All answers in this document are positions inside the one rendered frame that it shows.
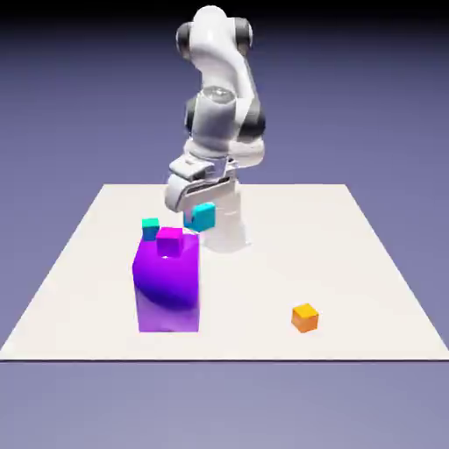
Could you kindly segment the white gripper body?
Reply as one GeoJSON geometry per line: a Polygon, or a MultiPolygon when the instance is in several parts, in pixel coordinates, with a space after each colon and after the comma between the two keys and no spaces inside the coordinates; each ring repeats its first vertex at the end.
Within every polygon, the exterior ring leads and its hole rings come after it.
{"type": "Polygon", "coordinates": [[[201,173],[191,179],[171,174],[165,190],[165,205],[173,212],[182,212],[232,193],[235,186],[235,173],[227,173],[221,178],[201,173]]]}

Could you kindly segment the small cyan cube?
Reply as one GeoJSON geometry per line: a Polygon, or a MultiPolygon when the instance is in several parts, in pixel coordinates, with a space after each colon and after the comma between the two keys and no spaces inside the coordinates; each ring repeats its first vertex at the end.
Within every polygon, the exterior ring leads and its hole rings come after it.
{"type": "Polygon", "coordinates": [[[215,225],[216,205],[213,202],[198,204],[183,213],[183,226],[194,232],[204,232],[215,225]]]}

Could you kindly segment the small teal cube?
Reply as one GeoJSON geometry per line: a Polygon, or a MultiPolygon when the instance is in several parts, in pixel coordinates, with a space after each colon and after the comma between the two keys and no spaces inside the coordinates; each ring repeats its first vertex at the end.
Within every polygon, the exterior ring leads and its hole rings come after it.
{"type": "Polygon", "coordinates": [[[143,218],[141,221],[142,239],[144,241],[154,241],[160,230],[160,222],[157,217],[143,218]]]}

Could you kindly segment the small magenta cube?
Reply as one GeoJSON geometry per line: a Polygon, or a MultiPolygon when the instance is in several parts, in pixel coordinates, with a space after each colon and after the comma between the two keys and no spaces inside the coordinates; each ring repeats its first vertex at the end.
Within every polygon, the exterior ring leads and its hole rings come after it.
{"type": "Polygon", "coordinates": [[[183,230],[161,227],[156,235],[157,254],[160,257],[180,257],[183,250],[183,230]]]}

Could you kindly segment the small orange cube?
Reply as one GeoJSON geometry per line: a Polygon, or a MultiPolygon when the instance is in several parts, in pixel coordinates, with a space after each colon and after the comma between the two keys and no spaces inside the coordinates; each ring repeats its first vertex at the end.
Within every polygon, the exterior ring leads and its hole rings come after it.
{"type": "Polygon", "coordinates": [[[298,305],[292,310],[291,323],[301,333],[316,330],[318,319],[317,310],[309,303],[298,305]]]}

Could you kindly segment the large purple box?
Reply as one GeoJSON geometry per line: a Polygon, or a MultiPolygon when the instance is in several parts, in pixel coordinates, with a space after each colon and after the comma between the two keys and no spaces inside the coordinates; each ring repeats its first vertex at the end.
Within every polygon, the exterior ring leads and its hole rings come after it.
{"type": "Polygon", "coordinates": [[[141,332],[199,330],[199,239],[183,232],[180,257],[160,257],[156,240],[139,243],[132,263],[141,332]]]}

